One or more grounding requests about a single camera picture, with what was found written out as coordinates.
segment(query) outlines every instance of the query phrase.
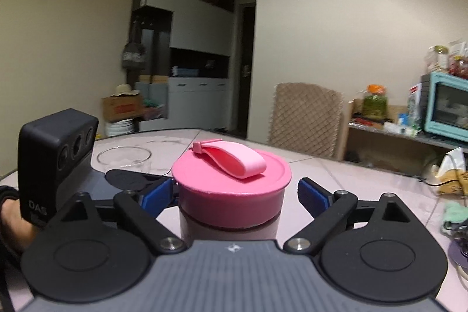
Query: green cloth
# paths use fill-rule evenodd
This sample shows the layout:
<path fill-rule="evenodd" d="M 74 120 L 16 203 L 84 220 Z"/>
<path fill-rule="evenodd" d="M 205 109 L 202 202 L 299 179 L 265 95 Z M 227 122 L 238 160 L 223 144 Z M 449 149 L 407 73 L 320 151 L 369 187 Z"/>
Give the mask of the green cloth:
<path fill-rule="evenodd" d="M 143 103 L 146 107 L 158 107 L 159 105 L 156 102 L 151 101 L 150 99 L 145 98 Z"/>
<path fill-rule="evenodd" d="M 468 208 L 461 206 L 456 201 L 447 201 L 444 208 L 444 216 L 442 221 L 442 233 L 451 236 L 452 231 L 444 228 L 446 222 L 462 223 L 468 220 Z"/>

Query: drawer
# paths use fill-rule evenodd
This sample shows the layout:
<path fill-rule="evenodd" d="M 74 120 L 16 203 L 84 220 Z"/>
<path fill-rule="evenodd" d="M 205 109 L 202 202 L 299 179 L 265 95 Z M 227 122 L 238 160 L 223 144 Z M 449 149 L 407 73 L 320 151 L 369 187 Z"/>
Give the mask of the drawer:
<path fill-rule="evenodd" d="M 228 79 L 204 77 L 170 77 L 168 80 L 168 86 L 169 93 L 225 90 L 228 87 Z"/>

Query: jar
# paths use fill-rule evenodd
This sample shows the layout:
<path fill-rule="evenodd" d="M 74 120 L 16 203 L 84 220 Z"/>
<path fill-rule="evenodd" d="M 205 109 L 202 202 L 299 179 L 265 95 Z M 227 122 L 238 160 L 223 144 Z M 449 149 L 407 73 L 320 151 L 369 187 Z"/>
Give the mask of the jar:
<path fill-rule="evenodd" d="M 442 45 L 433 46 L 426 57 L 427 72 L 449 72 L 448 48 Z"/>
<path fill-rule="evenodd" d="M 463 56 L 454 56 L 452 63 L 450 64 L 449 73 L 468 80 L 468 58 Z"/>
<path fill-rule="evenodd" d="M 369 85 L 364 93 L 362 116 L 372 120 L 387 119 L 387 96 L 382 85 Z"/>

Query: wall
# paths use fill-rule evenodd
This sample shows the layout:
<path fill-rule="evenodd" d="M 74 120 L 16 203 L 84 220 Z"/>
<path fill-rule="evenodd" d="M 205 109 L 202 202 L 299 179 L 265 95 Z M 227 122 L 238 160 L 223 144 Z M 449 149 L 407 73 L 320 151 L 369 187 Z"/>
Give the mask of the wall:
<path fill-rule="evenodd" d="M 120 53 L 130 5 L 0 0 L 0 175 L 16 167 L 24 123 L 69 107 L 101 117 L 101 97 L 125 82 Z"/>
<path fill-rule="evenodd" d="M 257 0 L 249 139 L 265 142 L 276 84 L 347 99 L 368 84 L 405 104 L 429 46 L 468 35 L 468 0 Z"/>

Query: chair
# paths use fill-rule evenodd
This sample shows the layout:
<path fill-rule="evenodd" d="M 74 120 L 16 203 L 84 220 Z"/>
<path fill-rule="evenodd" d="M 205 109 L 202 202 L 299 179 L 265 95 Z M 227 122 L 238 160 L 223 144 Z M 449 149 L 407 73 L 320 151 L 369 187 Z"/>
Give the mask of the chair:
<path fill-rule="evenodd" d="M 343 96 L 315 84 L 278 84 L 269 144 L 312 156 L 333 157 Z"/>

